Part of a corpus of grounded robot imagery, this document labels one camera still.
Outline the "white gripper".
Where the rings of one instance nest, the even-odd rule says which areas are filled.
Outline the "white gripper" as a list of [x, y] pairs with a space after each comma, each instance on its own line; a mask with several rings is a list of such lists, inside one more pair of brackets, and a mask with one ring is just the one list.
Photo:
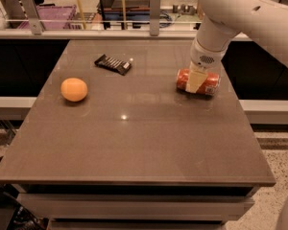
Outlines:
[[191, 62], [185, 90], [196, 93], [207, 79], [207, 69], [221, 63], [228, 49], [228, 41], [223, 39], [196, 37], [190, 48]]

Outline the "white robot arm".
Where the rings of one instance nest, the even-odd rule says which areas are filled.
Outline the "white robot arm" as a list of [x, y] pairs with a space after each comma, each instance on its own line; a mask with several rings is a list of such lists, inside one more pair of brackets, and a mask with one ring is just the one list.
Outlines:
[[288, 68], [288, 6], [272, 0], [199, 0], [204, 20], [190, 50], [186, 90], [198, 91], [230, 41], [247, 35]]

